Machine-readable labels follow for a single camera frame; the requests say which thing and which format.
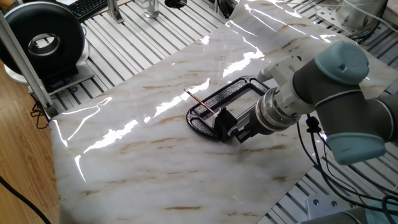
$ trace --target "metal bracket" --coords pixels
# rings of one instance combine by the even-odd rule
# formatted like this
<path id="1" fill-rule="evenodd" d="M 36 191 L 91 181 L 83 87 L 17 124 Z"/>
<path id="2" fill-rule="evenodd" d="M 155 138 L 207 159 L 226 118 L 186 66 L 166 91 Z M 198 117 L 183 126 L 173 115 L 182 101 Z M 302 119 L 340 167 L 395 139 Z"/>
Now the metal bracket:
<path id="1" fill-rule="evenodd" d="M 306 204 L 308 209 L 308 220 L 325 217 L 354 208 L 354 205 L 332 195 L 310 195 L 307 198 Z"/>
<path id="2" fill-rule="evenodd" d="M 107 0 L 108 2 L 108 14 L 118 23 L 124 22 L 122 15 L 120 14 L 118 0 Z"/>

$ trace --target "glass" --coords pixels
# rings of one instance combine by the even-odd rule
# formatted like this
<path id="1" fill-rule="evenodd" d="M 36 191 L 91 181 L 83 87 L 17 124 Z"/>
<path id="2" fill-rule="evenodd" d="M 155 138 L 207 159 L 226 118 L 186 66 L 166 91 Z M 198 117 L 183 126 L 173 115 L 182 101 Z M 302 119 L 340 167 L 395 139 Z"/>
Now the glass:
<path id="1" fill-rule="evenodd" d="M 148 18 L 156 18 L 159 15 L 158 0 L 140 0 L 144 16 Z"/>

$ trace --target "white marble sheet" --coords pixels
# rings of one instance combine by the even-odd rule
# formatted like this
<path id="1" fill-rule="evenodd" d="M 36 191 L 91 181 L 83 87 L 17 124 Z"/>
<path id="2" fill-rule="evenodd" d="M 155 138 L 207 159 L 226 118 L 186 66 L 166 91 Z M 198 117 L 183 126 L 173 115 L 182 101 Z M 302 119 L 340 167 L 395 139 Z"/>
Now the white marble sheet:
<path id="1" fill-rule="evenodd" d="M 395 15 L 398 15 L 398 0 L 388 0 L 387 2 L 387 7 L 395 13 Z"/>
<path id="2" fill-rule="evenodd" d="M 285 4 L 241 1 L 225 26 L 50 123 L 61 206 L 76 223 L 258 222 L 312 166 L 296 127 L 243 144 L 210 141 L 188 126 L 196 102 L 183 89 L 204 98 L 341 39 Z M 372 97 L 398 72 L 367 56 L 362 87 Z M 256 100 L 244 95 L 228 109 Z"/>

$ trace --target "keyboard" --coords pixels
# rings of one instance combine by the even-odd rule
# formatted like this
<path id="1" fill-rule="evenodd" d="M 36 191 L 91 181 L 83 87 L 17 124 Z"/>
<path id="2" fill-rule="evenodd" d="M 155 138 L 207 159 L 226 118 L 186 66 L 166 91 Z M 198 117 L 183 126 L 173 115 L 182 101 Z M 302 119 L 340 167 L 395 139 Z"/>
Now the keyboard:
<path id="1" fill-rule="evenodd" d="M 106 0 L 78 0 L 68 8 L 79 22 L 83 22 L 107 6 Z"/>

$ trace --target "white cable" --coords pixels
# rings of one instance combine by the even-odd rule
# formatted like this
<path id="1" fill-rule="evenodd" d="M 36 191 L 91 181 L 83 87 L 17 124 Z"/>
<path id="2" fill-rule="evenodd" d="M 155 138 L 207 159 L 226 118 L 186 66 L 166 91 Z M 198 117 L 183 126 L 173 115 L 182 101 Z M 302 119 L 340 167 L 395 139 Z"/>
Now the white cable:
<path id="1" fill-rule="evenodd" d="M 348 2 L 347 0 L 343 0 L 343 1 L 344 1 L 345 3 L 347 3 L 347 4 L 349 4 L 350 6 L 352 6 L 353 8 L 355 8 L 356 10 L 358 10 L 359 12 L 362 12 L 363 14 L 368 15 L 368 16 L 372 17 L 373 19 L 377 19 L 378 21 L 384 23 L 388 28 L 392 29 L 392 31 L 398 32 L 398 30 L 392 28 L 392 26 L 391 26 L 390 24 L 388 24 L 388 22 L 386 22 L 386 21 L 384 21 L 384 20 L 378 18 L 377 16 L 374 16 L 374 15 L 368 13 L 368 12 L 365 12 L 364 10 L 362 10 L 362 9 L 360 9 L 360 8 L 358 8 L 358 7 L 356 7 L 354 4 Z"/>
<path id="2" fill-rule="evenodd" d="M 376 1 L 373 1 L 373 2 L 369 2 L 369 3 L 363 3 L 363 4 L 355 4 L 355 6 L 365 6 L 365 5 L 368 5 L 368 4 L 373 4 L 373 3 L 378 2 L 378 1 L 380 1 L 380 0 L 376 0 Z M 284 3 L 286 3 L 286 4 L 299 4 L 299 5 L 303 5 L 303 6 L 351 6 L 349 4 L 346 4 L 346 5 L 344 5 L 344 4 L 342 4 L 342 5 L 338 5 L 338 4 L 315 4 L 315 3 L 294 3 L 294 2 L 285 2 L 285 1 L 284 1 Z"/>

